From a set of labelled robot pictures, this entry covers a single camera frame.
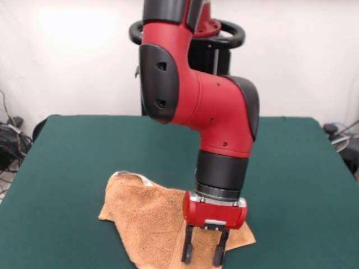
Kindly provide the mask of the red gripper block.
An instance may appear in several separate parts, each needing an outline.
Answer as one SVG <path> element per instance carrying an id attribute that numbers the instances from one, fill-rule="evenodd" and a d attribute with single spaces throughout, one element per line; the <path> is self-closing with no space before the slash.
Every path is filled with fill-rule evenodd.
<path id="1" fill-rule="evenodd" d="M 186 191 L 183 198 L 183 217 L 187 225 L 181 261 L 186 265 L 191 263 L 194 226 L 201 228 L 218 226 L 219 228 L 229 230 L 239 229 L 246 220 L 247 211 L 247 202 L 242 197 L 234 202 L 226 202 Z M 215 249 L 213 266 L 221 266 L 223 264 L 229 230 L 222 231 L 219 243 Z"/>

